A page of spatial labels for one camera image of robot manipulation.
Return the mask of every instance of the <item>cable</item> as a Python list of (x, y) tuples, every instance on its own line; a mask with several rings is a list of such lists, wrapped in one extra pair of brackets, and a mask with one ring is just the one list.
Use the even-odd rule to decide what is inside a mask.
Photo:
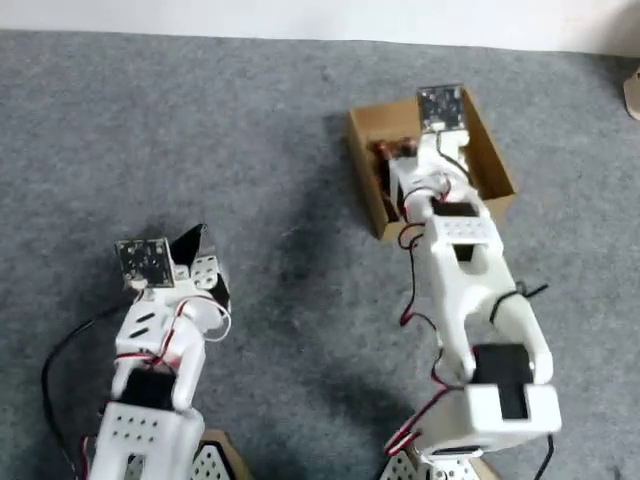
[(222, 340), (227, 338), (227, 335), (229, 335), (229, 332), (231, 331), (231, 314), (229, 313), (229, 311), (226, 308), (224, 308), (222, 305), (220, 305), (220, 303), (218, 303), (215, 299), (213, 299), (211, 297), (206, 297), (204, 295), (193, 295), (191, 297), (185, 298), (180, 303), (180, 305), (178, 305), (178, 308), (176, 309), (176, 316), (179, 317), (182, 314), (182, 310), (184, 310), (185, 305), (187, 303), (189, 303), (189, 300), (193, 300), (195, 298), (200, 298), (202, 300), (206, 300), (208, 302), (213, 303), (215, 305), (215, 307), (218, 309), (218, 312), (220, 312), (222, 320), (224, 321), (225, 318), (228, 320), (227, 327), (225, 328), (225, 331), (224, 331), (224, 333), (222, 335), (220, 335), (217, 338), (204, 337), (204, 340), (206, 342), (216, 343), (216, 342), (221, 342)]
[(458, 170), (460, 170), (462, 173), (464, 173), (464, 176), (467, 178), (467, 182), (469, 182), (469, 185), (473, 185), (473, 182), (471, 181), (471, 174), (469, 173), (469, 171), (464, 168), (460, 162), (458, 162), (457, 160), (454, 160), (453, 158), (451, 158), (449, 155), (445, 154), (441, 149), (440, 149), (440, 143), (441, 143), (441, 131), (436, 133), (436, 150), (438, 151), (438, 154), (444, 158), (447, 162), (449, 162), (451, 165), (453, 165), (454, 167), (456, 167)]
[(429, 400), (415, 415), (413, 415), (406, 423), (398, 430), (393, 437), (387, 442), (384, 448), (384, 452), (386, 455), (394, 456), (400, 450), (405, 448), (411, 442), (413, 442), (416, 438), (421, 435), (421, 432), (411, 432), (411, 429), (418, 423), (420, 417), (422, 417), (425, 413), (431, 410), (436, 403), (440, 401), (442, 397), (447, 395), (450, 392), (460, 390), (460, 388), (445, 388), (437, 392), (431, 400)]
[(58, 444), (58, 447), (60, 448), (60, 451), (62, 452), (64, 459), (69, 464), (73, 477), (76, 480), (80, 480), (78, 468), (73, 458), (71, 457), (71, 453), (70, 453), (71, 451), (69, 449), (69, 445), (67, 444), (67, 442), (64, 439), (64, 436), (62, 435), (62, 431), (60, 430), (60, 426), (58, 425), (58, 421), (53, 411), (53, 404), (51, 402), (51, 396), (49, 392), (49, 371), (51, 370), (51, 366), (53, 365), (53, 362), (55, 361), (55, 359), (60, 355), (60, 353), (62, 353), (65, 347), (69, 345), (69, 343), (74, 338), (79, 336), (81, 333), (84, 333), (87, 330), (89, 330), (91, 327), (93, 327), (93, 325), (98, 320), (101, 320), (106, 317), (110, 317), (111, 315), (117, 313), (121, 309), (127, 307), (130, 303), (131, 303), (130, 301), (127, 301), (126, 303), (108, 308), (107, 310), (100, 312), (95, 317), (86, 320), (85, 322), (81, 323), (76, 328), (71, 330), (71, 332), (69, 332), (62, 340), (60, 340), (51, 349), (51, 352), (47, 356), (44, 362), (44, 365), (42, 366), (42, 370), (40, 372), (40, 387), (42, 389), (42, 409), (44, 412), (44, 417), (47, 422), (47, 425), (49, 426), (49, 430), (51, 430), (51, 433), (56, 439), (56, 443)]
[(433, 380), (435, 383), (437, 383), (438, 385), (446, 388), (446, 389), (456, 389), (456, 388), (463, 388), (464, 385), (451, 385), (447, 382), (445, 382), (444, 380), (442, 380), (440, 378), (440, 376), (438, 375), (437, 372), (437, 368), (438, 368), (438, 364), (440, 363), (440, 360), (442, 360), (442, 355), (444, 354), (444, 349), (442, 347), (440, 347), (439, 351), (438, 351), (438, 356), (436, 357), (435, 361), (433, 362), (433, 365), (431, 366), (431, 380)]
[(89, 478), (89, 472), (91, 471), (91, 465), (89, 465), (89, 454), (87, 453), (87, 444), (89, 439), (96, 438), (95, 435), (83, 435), (80, 440), (80, 455), (82, 456), (82, 479), (87, 480)]
[(434, 325), (433, 321), (429, 317), (427, 317), (422, 313), (411, 311), (411, 309), (413, 308), (413, 304), (416, 300), (416, 265), (415, 265), (416, 261), (415, 261), (413, 249), (416, 247), (418, 240), (422, 238), (423, 234), (419, 233), (416, 236), (414, 236), (409, 241), (408, 245), (404, 245), (402, 243), (402, 237), (408, 229), (413, 227), (419, 227), (419, 226), (424, 226), (424, 223), (408, 223), (402, 228), (402, 230), (400, 230), (400, 233), (398, 234), (398, 245), (402, 250), (407, 250), (409, 252), (409, 259), (411, 261), (411, 298), (409, 299), (407, 306), (404, 308), (402, 315), (400, 315), (400, 326), (404, 327), (407, 323), (411, 321), (411, 319), (413, 319), (414, 317), (419, 317), (419, 318), (422, 318), (423, 320), (426, 320), (427, 323), (429, 323), (429, 325), (431, 326), (431, 328), (435, 330), (436, 326)]
[(522, 280), (518, 280), (516, 282), (515, 290), (511, 290), (510, 292), (500, 295), (496, 299), (496, 302), (493, 304), (493, 308), (491, 309), (491, 313), (489, 314), (489, 323), (493, 325), (493, 323), (496, 320), (496, 315), (498, 314), (498, 308), (500, 307), (500, 305), (502, 305), (502, 302), (504, 302), (507, 298), (511, 298), (514, 295), (522, 295), (524, 298), (529, 299), (531, 297), (535, 297), (539, 293), (542, 293), (547, 288), (549, 288), (549, 284), (544, 283), (539, 287), (533, 289), (531, 292), (529, 292), (527, 288), (527, 284), (524, 283)]
[(549, 466), (551, 457), (553, 457), (553, 453), (556, 451), (556, 448), (553, 444), (553, 435), (551, 434), (547, 435), (547, 445), (548, 445), (547, 454), (545, 455), (544, 460), (542, 461), (542, 465), (540, 465), (540, 468), (538, 468), (538, 471), (536, 472), (536, 476), (533, 477), (533, 480), (540, 480), (542, 478), (544, 471)]

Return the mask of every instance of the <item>gray carpet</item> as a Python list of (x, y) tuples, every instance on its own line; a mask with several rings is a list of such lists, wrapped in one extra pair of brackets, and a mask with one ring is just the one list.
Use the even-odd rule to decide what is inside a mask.
[[(425, 325), (401, 329), (408, 259), (371, 233), (345, 110), (462, 81), (520, 194), (501, 231), (555, 357), (564, 429), (548, 479), (640, 468), (637, 61), (389, 45), (0, 34), (0, 478), (69, 478), (41, 413), (53, 344), (122, 297), (115, 240), (206, 221), (234, 328), (195, 404), (258, 479), (374, 479), (434, 392)], [(64, 430), (95, 431), (121, 318), (53, 373)], [(535, 441), (490, 455), (532, 478)]]

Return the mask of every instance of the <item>robotic arm segment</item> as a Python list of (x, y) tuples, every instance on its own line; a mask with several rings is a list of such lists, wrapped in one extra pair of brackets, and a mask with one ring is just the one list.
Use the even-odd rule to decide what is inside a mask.
[[(469, 142), (460, 87), (420, 90), (418, 102), (422, 135), (413, 155), (389, 160), (390, 195), (407, 224), (424, 228), (416, 258), (424, 257), (431, 284), (431, 320), (442, 358), (464, 386), (440, 391), (394, 435), (387, 451), (412, 444), (431, 463), (557, 432), (561, 418), (555, 388), (548, 385), (551, 352), (460, 153)], [(471, 314), (490, 320), (508, 343), (472, 349), (465, 331)]]
[(215, 255), (197, 256), (202, 226), (166, 239), (118, 242), (127, 283), (140, 291), (116, 337), (111, 401), (96, 440), (90, 480), (122, 480), (132, 456), (142, 480), (189, 477), (204, 432), (191, 406), (205, 360), (204, 334), (229, 317), (228, 284)]

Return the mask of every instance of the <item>circuit board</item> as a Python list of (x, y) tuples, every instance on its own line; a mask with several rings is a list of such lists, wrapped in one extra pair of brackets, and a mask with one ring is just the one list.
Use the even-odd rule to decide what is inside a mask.
[(440, 85), (418, 89), (422, 130), (437, 132), (462, 130), (465, 124), (462, 85)]
[(116, 242), (116, 255), (120, 260), (125, 282), (147, 281), (149, 288), (171, 288), (175, 284), (171, 269), (169, 242), (155, 240), (122, 240)]

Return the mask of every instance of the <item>open box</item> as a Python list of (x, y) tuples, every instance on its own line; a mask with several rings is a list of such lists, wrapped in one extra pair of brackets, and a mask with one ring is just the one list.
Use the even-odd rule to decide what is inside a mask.
[[(494, 221), (500, 221), (516, 190), (491, 134), (480, 117), (468, 90), (463, 89), (463, 100), (470, 134), (465, 155), (473, 185), (480, 192)], [(420, 114), (416, 98), (395, 103), (354, 108), (349, 111), (348, 138), (351, 154), (373, 217), (376, 234), (383, 240), (397, 237), (402, 220), (385, 195), (380, 178), (381, 165), (371, 150), (379, 140), (394, 141), (404, 137), (418, 138)]]

